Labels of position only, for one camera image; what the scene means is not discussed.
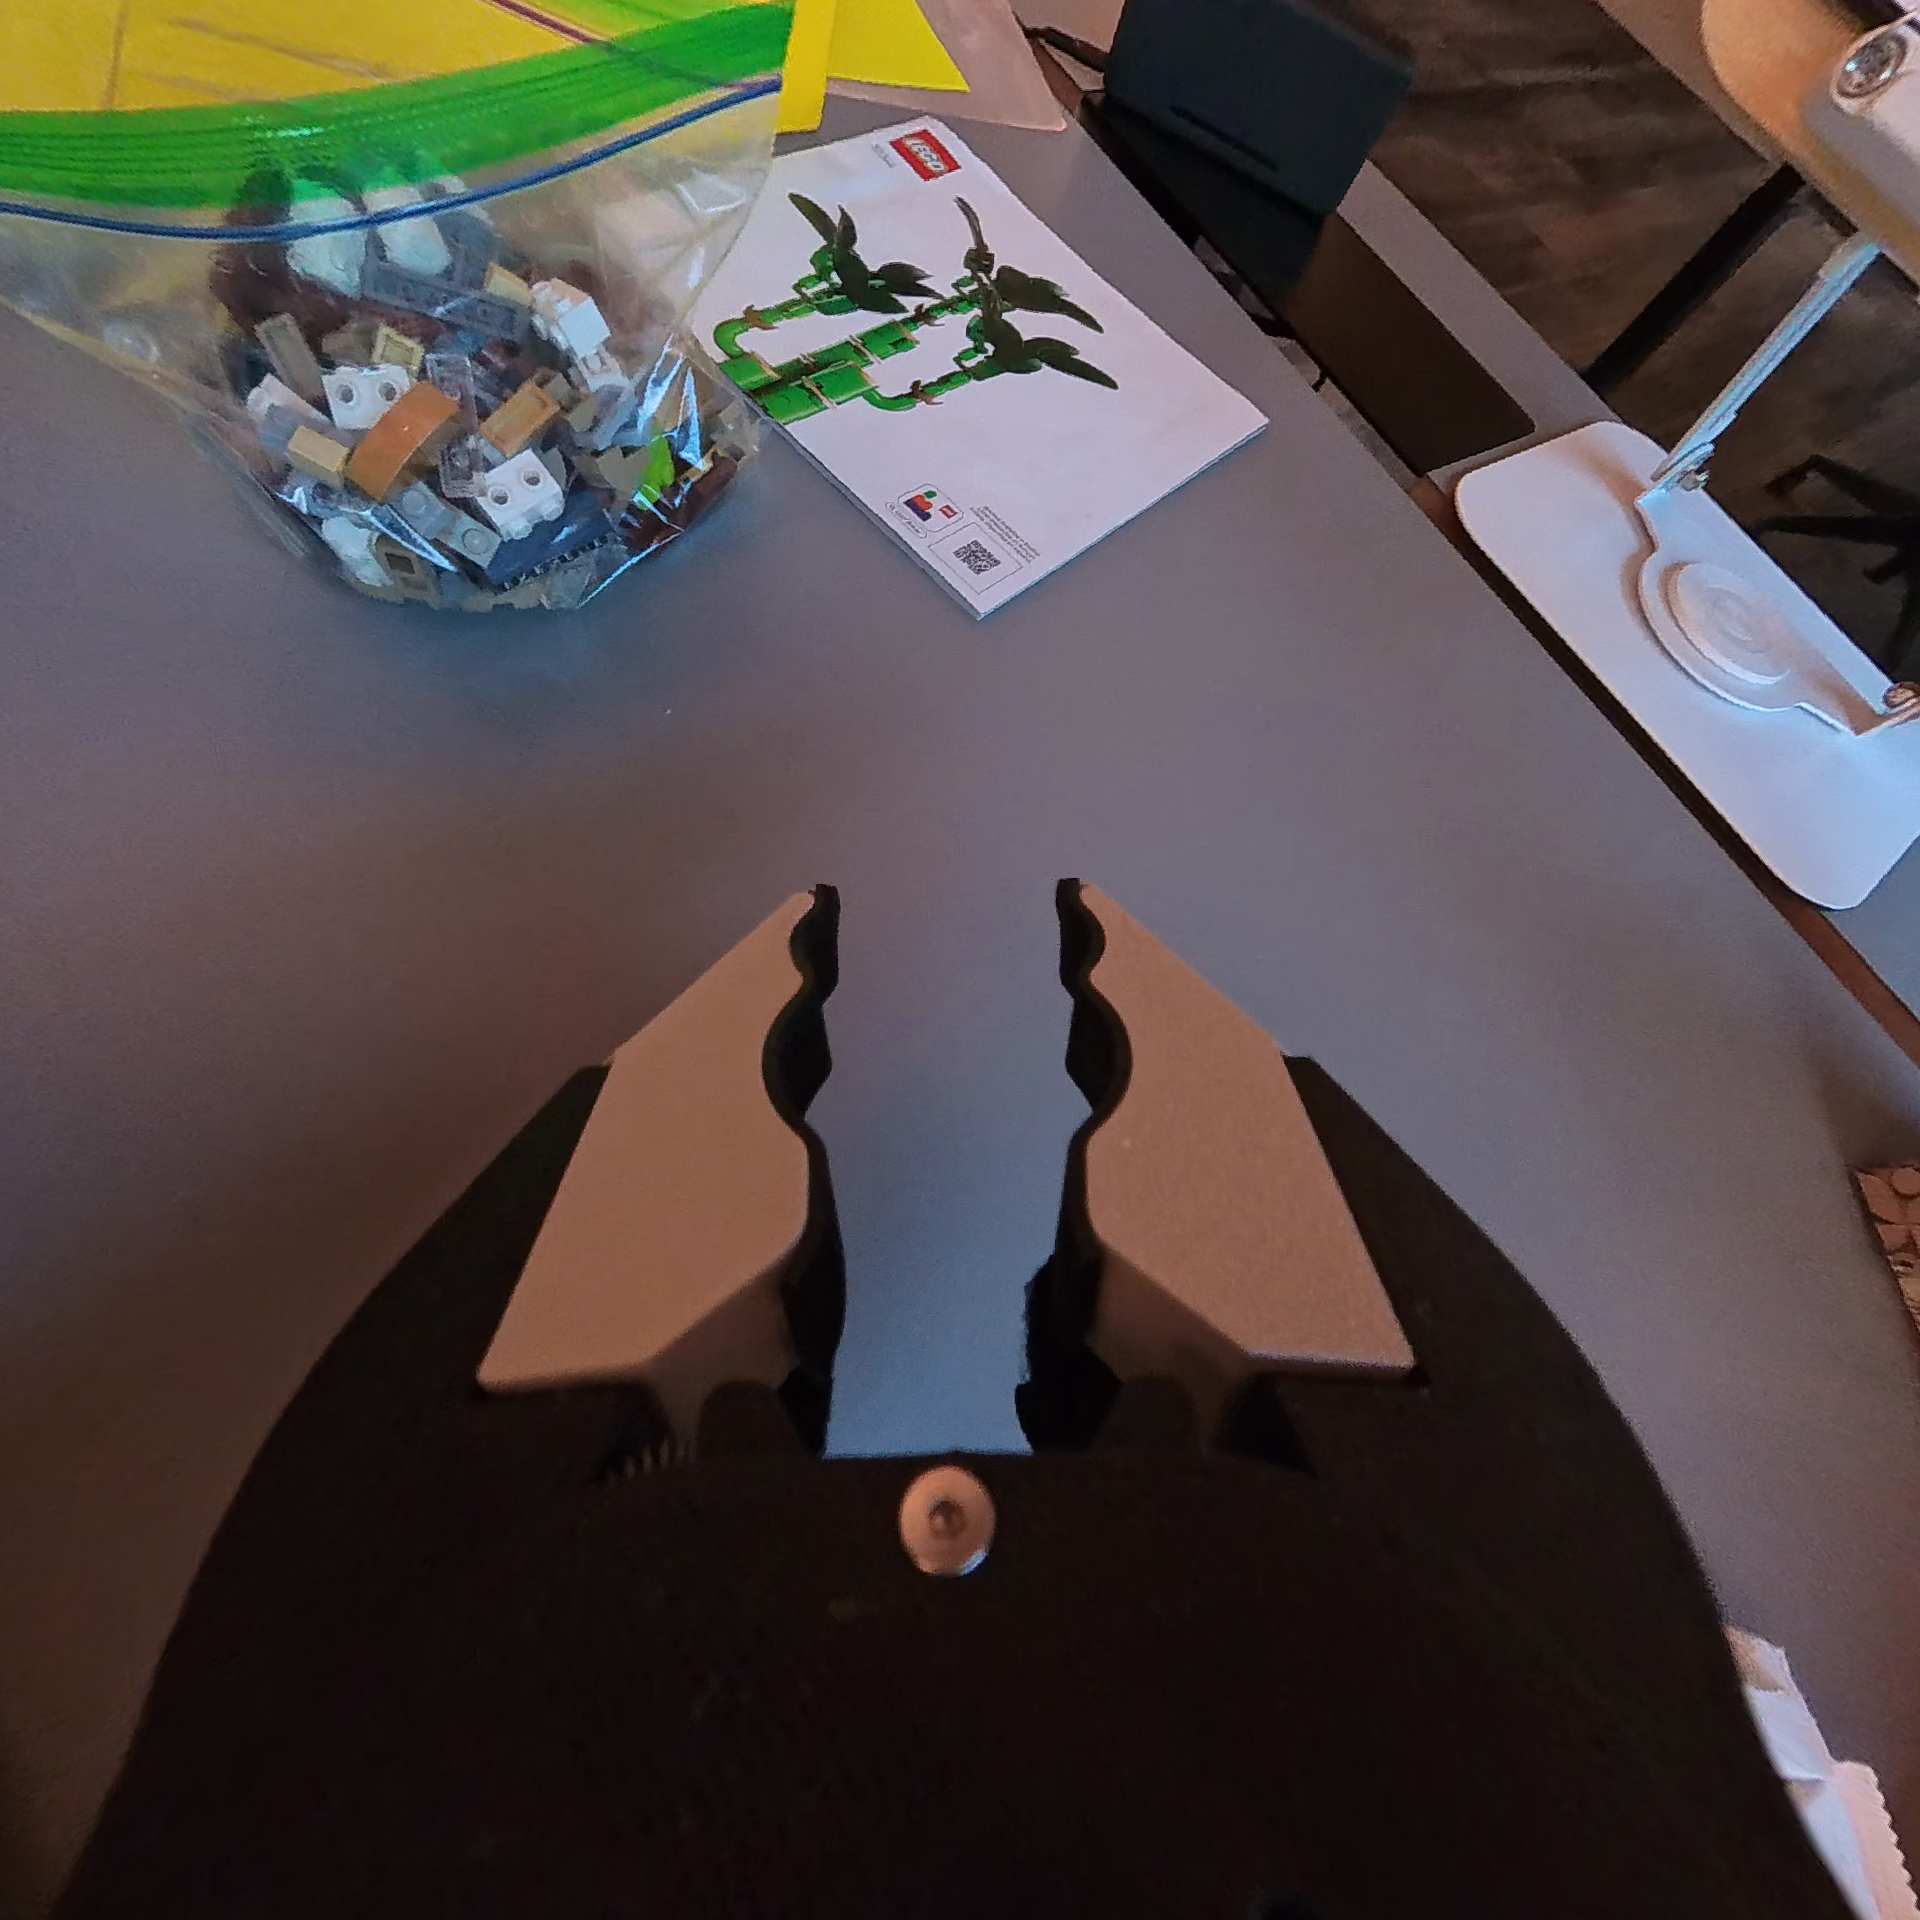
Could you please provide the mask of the black device with green lights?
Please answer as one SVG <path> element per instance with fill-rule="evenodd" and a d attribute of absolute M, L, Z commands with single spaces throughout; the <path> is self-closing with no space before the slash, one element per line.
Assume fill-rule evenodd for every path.
<path fill-rule="evenodd" d="M 1330 4 L 1125 3 L 1105 101 L 1306 214 L 1332 214 L 1418 74 Z"/>

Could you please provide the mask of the black toy set box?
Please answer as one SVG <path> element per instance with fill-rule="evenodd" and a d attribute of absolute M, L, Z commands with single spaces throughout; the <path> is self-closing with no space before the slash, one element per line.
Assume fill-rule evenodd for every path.
<path fill-rule="evenodd" d="M 1849 1178 L 1897 1298 L 1918 1328 L 1918 1165 L 1859 1167 Z"/>

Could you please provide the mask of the grey desk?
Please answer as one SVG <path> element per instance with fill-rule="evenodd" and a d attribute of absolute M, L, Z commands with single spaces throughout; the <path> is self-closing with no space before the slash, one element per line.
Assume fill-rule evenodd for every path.
<path fill-rule="evenodd" d="M 4 1916 L 311 1361 L 570 1073 L 837 889 L 846 1453 L 1017 1441 L 1087 878 L 1356 1097 L 1915 1856 L 1915 1070 L 1081 133 L 980 128 L 1266 432 L 984 620 L 782 443 L 554 620 L 369 602 L 4 315 Z"/>

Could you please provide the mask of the white folding stand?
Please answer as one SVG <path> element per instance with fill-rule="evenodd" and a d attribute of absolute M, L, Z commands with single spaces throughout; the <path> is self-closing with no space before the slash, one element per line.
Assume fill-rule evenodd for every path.
<path fill-rule="evenodd" d="M 1787 890 L 1859 906 L 1915 844 L 1915 640 L 1883 668 L 1709 492 L 1746 402 L 1878 263 L 1915 279 L 1915 4 L 1811 109 L 1849 223 L 1673 449 L 1596 422 L 1463 473 L 1465 535 Z"/>

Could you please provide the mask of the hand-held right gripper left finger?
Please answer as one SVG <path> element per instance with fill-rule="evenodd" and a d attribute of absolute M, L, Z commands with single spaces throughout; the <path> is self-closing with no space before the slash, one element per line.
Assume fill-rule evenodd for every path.
<path fill-rule="evenodd" d="M 714 1391 L 749 1385 L 824 1451 L 843 1241 L 808 1108 L 840 924 L 834 887 L 795 892 L 609 1054 L 481 1391 L 637 1386 L 690 1443 Z"/>

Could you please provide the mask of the yellow sticky note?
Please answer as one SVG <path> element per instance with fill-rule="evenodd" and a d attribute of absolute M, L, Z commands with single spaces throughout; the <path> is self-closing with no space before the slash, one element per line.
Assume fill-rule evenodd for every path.
<path fill-rule="evenodd" d="M 829 4 L 825 80 L 965 92 L 967 80 L 916 3 Z"/>

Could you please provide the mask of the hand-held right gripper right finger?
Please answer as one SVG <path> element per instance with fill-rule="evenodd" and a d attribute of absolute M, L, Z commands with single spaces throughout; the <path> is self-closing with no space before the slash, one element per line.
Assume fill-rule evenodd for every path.
<path fill-rule="evenodd" d="M 1020 1431 L 1081 1451 L 1169 1380 L 1204 1447 L 1283 1457 L 1278 1380 L 1398 1386 L 1413 1347 L 1283 1049 L 1104 889 L 1054 902 L 1087 1111 L 1026 1291 Z"/>

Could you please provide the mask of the clear plastic sheet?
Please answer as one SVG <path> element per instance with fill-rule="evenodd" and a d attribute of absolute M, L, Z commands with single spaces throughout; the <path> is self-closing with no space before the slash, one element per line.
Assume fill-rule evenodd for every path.
<path fill-rule="evenodd" d="M 1068 113 L 1008 3 L 920 3 L 925 23 L 967 85 L 890 89 L 896 104 L 1029 133 L 1063 133 Z"/>

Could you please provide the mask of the toy instruction booklet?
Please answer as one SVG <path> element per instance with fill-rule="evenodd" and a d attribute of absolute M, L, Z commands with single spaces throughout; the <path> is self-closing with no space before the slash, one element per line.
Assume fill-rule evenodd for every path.
<path fill-rule="evenodd" d="M 974 616 L 1266 428 L 934 116 L 778 157 L 686 327 Z"/>

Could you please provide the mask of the clear zip bag green seal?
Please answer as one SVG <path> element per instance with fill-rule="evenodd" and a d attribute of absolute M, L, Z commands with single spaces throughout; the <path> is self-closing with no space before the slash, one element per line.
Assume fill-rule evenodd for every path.
<path fill-rule="evenodd" d="M 242 238 L 226 214 L 264 175 L 350 194 L 458 176 L 499 194 L 600 162 L 633 158 L 660 180 L 702 161 L 745 185 L 733 245 L 774 161 L 792 33 L 757 74 L 731 27 L 282 103 L 4 109 L 4 310 L 161 399 L 276 542 L 353 590 L 285 541 L 242 460 L 207 283 L 214 251 Z"/>

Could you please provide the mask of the wooden board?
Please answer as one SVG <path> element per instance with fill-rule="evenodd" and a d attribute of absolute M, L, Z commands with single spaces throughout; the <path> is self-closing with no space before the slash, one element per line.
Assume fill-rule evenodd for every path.
<path fill-rule="evenodd" d="M 1814 98 L 1842 56 L 1903 4 L 1701 3 L 1700 44 L 1715 85 L 1765 151 L 1804 173 L 1831 173 Z"/>

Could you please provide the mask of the pile of mixed toy bricks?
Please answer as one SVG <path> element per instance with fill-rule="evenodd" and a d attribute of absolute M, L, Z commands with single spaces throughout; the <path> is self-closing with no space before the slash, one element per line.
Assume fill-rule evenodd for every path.
<path fill-rule="evenodd" d="M 212 251 L 242 462 L 285 541 L 436 613 L 570 613 L 756 451 L 681 324 L 752 196 L 633 157 L 481 194 L 266 173 Z"/>

